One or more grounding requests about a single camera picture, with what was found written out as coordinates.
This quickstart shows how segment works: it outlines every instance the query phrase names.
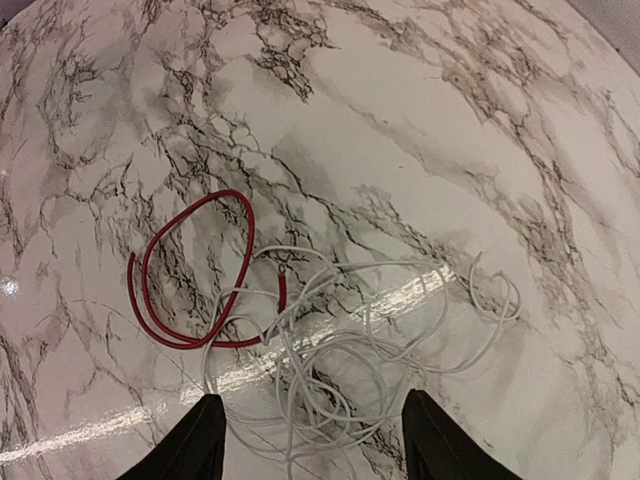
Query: red wire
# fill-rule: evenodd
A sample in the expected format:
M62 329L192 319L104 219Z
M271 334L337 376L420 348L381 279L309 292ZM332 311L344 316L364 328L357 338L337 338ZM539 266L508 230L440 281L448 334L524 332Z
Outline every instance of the red wire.
M169 233L173 228L178 226L182 221L184 221L189 215L198 210L200 207L206 205L209 202L214 200L218 200L223 197L233 197L242 203L245 212L247 223L249 226L249 234L247 239L247 248L244 253L244 259L242 261L242 266L240 267L240 271L238 272L238 277L236 278L236 282L234 287L240 288L244 284L244 279L247 275L247 270L249 268L249 263L251 263L251 253L253 252L253 246L255 243L255 229L256 229L256 220L255 215L253 213L253 208L247 200L247 197L242 195L240 192L235 190L220 190L218 192L207 195L206 197L198 200L192 205L185 208L182 212L176 215L173 219L169 221L164 227L160 229L158 233L151 239L151 242L147 246L147 250L144 253L144 257L142 258L142 297L144 299L145 306L147 307L147 312L149 316L153 320L153 323L166 335L172 337L176 341L165 338L164 336L157 333L153 330L149 324L146 322L144 317L142 316L142 312L140 311L140 307L138 306L138 300L136 298L135 288L133 285L133 267L135 265L136 256L134 253L129 257L129 264L127 265L127 286L129 289L129 299L131 300L131 307L133 308L133 313L135 314L138 322L142 329L154 340L162 345L165 345L170 348L175 348L178 350L193 350L196 348L200 348L211 341L214 338L220 329L224 326L231 310L233 309L233 305L238 298L238 293L234 292L229 296L229 300L225 304L222 313L218 320L213 324L213 328L211 331L204 336L203 338L195 338L190 337L188 335L183 335L175 330L172 330L167 325L165 325L162 320L156 314L155 309L153 308L153 304L151 302L151 297L149 295L149 260L151 259L151 254L153 252L156 244ZM287 306L287 282L284 274L284 269L281 268L278 273L278 290L279 290L279 300L278 300L278 312L282 312ZM214 347L222 347L222 348L241 348L248 347L251 345L256 345L260 343L260 337L255 336L248 340L240 340L237 342L225 342L216 340L213 342Z

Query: black object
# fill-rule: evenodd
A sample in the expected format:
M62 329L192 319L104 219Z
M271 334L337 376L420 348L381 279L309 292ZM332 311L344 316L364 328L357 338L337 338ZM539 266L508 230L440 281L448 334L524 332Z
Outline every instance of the black object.
M426 393L402 409L409 480L522 480L485 453ZM226 420L205 395L139 464L118 480L221 480Z
M402 409L409 480L522 480L491 458L426 393Z
M205 395L119 480L221 480L227 421L218 395Z

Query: marble surface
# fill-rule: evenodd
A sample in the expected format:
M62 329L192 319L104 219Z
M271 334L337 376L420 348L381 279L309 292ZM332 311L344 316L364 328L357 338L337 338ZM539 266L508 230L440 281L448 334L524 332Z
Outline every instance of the marble surface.
M413 384L528 480L640 478L640 80L567 4L48 0L0 44L1 478L115 478L197 401L199 354L141 333L125 269L220 188L250 197L259 246L446 269L452 323L418 353L443 363L486 337L466 291L483 250L521 318L472 370ZM172 325L207 330L245 234L219 203L163 244L153 291ZM248 283L271 288L275 268ZM369 297L378 329L406 334L440 298L409 279L339 285L306 334L357 323ZM225 402L270 408L270 355L215 352ZM365 395L358 372L327 369ZM405 478L400 438L392 422L350 453L361 478ZM231 437L225 471L283 478ZM296 478L345 471L327 456Z

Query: white wire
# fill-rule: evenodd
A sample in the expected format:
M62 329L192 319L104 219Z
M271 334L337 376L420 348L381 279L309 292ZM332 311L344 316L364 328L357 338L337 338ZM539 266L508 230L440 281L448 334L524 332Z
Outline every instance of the white wire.
M344 280L348 275L364 269L383 266L424 267L430 264L426 261L417 260L334 263L324 254L313 249L286 245L265 247L256 252L254 257L276 251L313 255L322 260L325 266L318 270L304 285L295 301L289 303L281 313L274 315L273 320L266 329L263 330L259 324L248 315L233 315L228 318L227 322L236 322L238 320L249 322L256 329L260 341L264 345L269 345L275 336L280 337L283 352L275 360L274 386L279 415L261 418L240 414L229 407L225 407L225 411L230 420L228 426L232 434L256 455L286 464L287 477L289 480L293 479L293 464L299 464L300 459L336 451L344 454L351 472L351 478L356 480L356 470L347 452L349 449L368 441L375 435L385 421L399 415L395 407L398 403L402 386L406 384L410 371L416 370L423 374L426 372L453 374L470 369L491 349L504 323L514 321L520 315L520 292L516 285L514 285L503 272L498 272L491 277L491 279L502 279L507 287L504 301L498 313L480 304L476 295L474 282L478 262L482 256L482 253L480 253L471 264L469 270L469 295L481 317L496 323L496 327L484 346L470 359L463 360L453 367L444 368L435 365L422 365L420 361L411 356L414 349L436 333L447 318L450 303L449 293L446 280L438 269L435 269L435 273L442 283L444 294L442 310L435 323L430 325L429 322L425 322L420 333L404 345L374 335L371 326L371 306L369 304L365 305L364 309L364 331L355 329L337 330L325 335L315 345L309 344L308 342L306 345L303 345L301 342L298 342L299 344L296 345L294 341L295 321L300 308L305 302L308 302L323 292L327 287L335 285ZM419 275L419 279L426 296L428 295L428 289L422 275ZM516 300L515 307L512 313L509 314L512 291L515 292ZM215 312L219 311L223 299L233 292L267 296L276 301L278 299L278 295L272 292L256 291L246 288L229 288L222 290L216 296L214 300ZM207 392L215 391L215 387L213 387L209 381L207 362L215 340L216 339L213 338L211 342L205 346L202 355L202 382ZM360 353L358 348L361 347L366 347L370 352L373 352L375 358L383 364L399 364L403 367L401 379L398 382L398 386L394 389L394 392L391 393L389 391L379 371L379 367L376 367L365 355ZM316 363L322 360L328 353L336 350L352 357L369 372L373 385L377 390L377 399L372 405L379 406L378 413L369 415L356 414L356 409L338 388L313 377ZM288 372L287 381L284 381L285 370ZM333 399L333 410L327 410L318 402L317 397L319 395L325 399ZM302 408L306 412L306 418L304 418L304 420L295 418L296 402L301 402ZM270 446L270 448L266 448L252 445L238 434L234 428L234 423L247 427L285 425L287 430L286 446ZM330 428L332 429L331 433L327 433L327 430Z

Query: marble floor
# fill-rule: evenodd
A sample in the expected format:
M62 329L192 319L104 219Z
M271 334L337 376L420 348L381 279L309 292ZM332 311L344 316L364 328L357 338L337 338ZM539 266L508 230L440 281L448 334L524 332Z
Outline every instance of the marble floor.
M200 354L141 332L126 266L222 188L250 198L258 247L448 272L452 323L418 358L486 338L467 291L484 251L520 318L474 368L412 385L527 480L640 478L640 80L567 3L41 0L0 44L2 479L114 479L198 400ZM171 325L210 328L246 233L222 202L163 243L152 290ZM338 285L305 335L357 325L369 298L382 334L408 335L440 301L410 277ZM227 405L269 410L272 353L214 352ZM366 395L357 369L327 369ZM406 476L397 422L349 455L359 478ZM225 479L283 472L228 438ZM347 477L331 455L297 472Z

